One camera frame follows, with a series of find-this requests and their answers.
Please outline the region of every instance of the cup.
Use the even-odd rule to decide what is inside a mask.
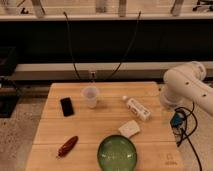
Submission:
[[[85,103],[89,108],[95,108],[98,101],[99,90],[95,86],[85,87],[82,92]]]

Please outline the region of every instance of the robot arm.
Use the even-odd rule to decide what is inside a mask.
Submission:
[[[169,69],[164,74],[161,104],[175,108],[181,105],[185,97],[213,116],[213,89],[202,82],[205,77],[206,69],[200,62],[189,62]]]

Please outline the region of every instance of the black smartphone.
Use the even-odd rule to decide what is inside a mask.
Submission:
[[[72,101],[69,97],[61,99],[60,102],[64,116],[70,116],[74,114]]]

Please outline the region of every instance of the green bowl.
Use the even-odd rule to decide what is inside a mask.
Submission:
[[[105,138],[98,148],[97,157],[103,171],[133,171],[137,163],[134,144],[121,135]]]

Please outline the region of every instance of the wire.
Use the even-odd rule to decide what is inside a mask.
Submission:
[[[183,135],[185,135],[186,139],[188,140],[188,142],[189,142],[189,144],[190,144],[190,146],[191,146],[191,148],[192,148],[192,150],[193,150],[193,152],[196,156],[196,159],[197,159],[197,162],[198,162],[198,165],[199,165],[199,169],[200,169],[200,171],[202,171],[202,165],[201,165],[201,162],[200,162],[200,158],[199,158],[199,156],[198,156],[198,154],[197,154],[197,152],[196,152],[196,150],[195,150],[195,148],[194,148],[194,146],[193,146],[193,144],[192,144],[192,142],[189,138],[189,135],[186,134],[186,132],[184,131],[183,128],[181,128],[181,132],[183,133]]]
[[[179,108],[175,109],[176,114],[182,116],[182,120],[183,120],[182,124],[184,124],[184,125],[179,125],[177,127],[173,127],[173,133],[174,133],[175,136],[179,136],[180,137],[180,140],[177,141],[177,146],[178,147],[182,144],[182,142],[184,140],[187,140],[189,142],[189,144],[190,144],[190,146],[191,146],[191,148],[192,148],[192,150],[193,150],[193,152],[194,152],[194,154],[196,156],[196,159],[198,161],[199,169],[200,169],[200,171],[202,171],[202,165],[201,165],[199,156],[198,156],[198,154],[197,154],[197,152],[196,152],[191,140],[189,139],[189,137],[196,131],[196,129],[198,127],[198,121],[197,121],[197,118],[196,118],[196,116],[194,114],[194,109],[195,109],[194,102],[192,103],[192,109],[191,110],[186,108],[186,107],[179,107]],[[193,117],[193,119],[195,121],[195,126],[192,129],[192,131],[187,134],[187,124],[188,124],[187,119],[189,118],[189,116]]]
[[[18,5],[17,7],[20,7],[26,0],[22,0]]]
[[[79,80],[81,80],[81,77],[80,77],[80,74],[76,68],[76,64],[75,64],[75,59],[73,57],[73,50],[72,50],[72,41],[71,41],[71,31],[70,31],[70,24],[69,24],[69,18],[67,16],[67,13],[64,11],[63,14],[65,15],[66,17],[66,21],[67,21],[67,39],[68,39],[68,45],[69,45],[69,53],[70,53],[70,56],[72,58],[72,63],[73,63],[73,67],[75,69],[75,73],[78,77]]]
[[[196,131],[196,129],[197,129],[197,127],[198,127],[198,121],[197,121],[197,118],[196,118],[196,116],[195,116],[195,114],[194,114],[194,109],[195,109],[195,104],[194,104],[194,102],[192,103],[192,109],[190,110],[190,109],[188,109],[188,108],[186,108],[186,107],[178,107],[178,108],[176,108],[175,109],[175,112],[177,112],[178,114],[181,114],[182,116],[183,116],[183,121],[184,121],[184,131],[185,132],[187,132],[187,128],[188,128],[188,121],[187,121],[187,119],[188,119],[188,117],[189,116],[192,116],[193,117],[193,119],[194,119],[194,121],[195,121],[195,126],[194,126],[194,128],[192,129],[192,131],[188,134],[188,136],[191,136],[195,131]],[[177,142],[177,146],[179,147],[181,144],[182,144],[182,142],[186,139],[186,137],[183,137],[182,135],[179,135],[179,136],[181,136],[181,138],[180,138],[180,140]]]
[[[138,32],[138,25],[139,25],[140,17],[141,17],[141,11],[138,13],[137,23],[136,23],[136,26],[135,26],[135,31],[134,31],[134,33],[133,33],[133,36],[132,36],[131,41],[129,42],[129,45],[128,45],[128,47],[127,47],[127,50],[126,50],[125,53],[124,53],[123,58],[121,59],[120,63],[118,64],[117,68],[116,68],[116,69],[115,69],[104,81],[106,81],[106,80],[112,78],[112,76],[115,75],[115,74],[117,73],[117,71],[118,71],[119,68],[121,67],[122,63],[123,63],[124,60],[126,59],[127,55],[129,54],[129,51],[131,50],[132,45],[133,45],[134,42],[135,42],[135,38],[136,38],[136,35],[137,35],[137,32]]]

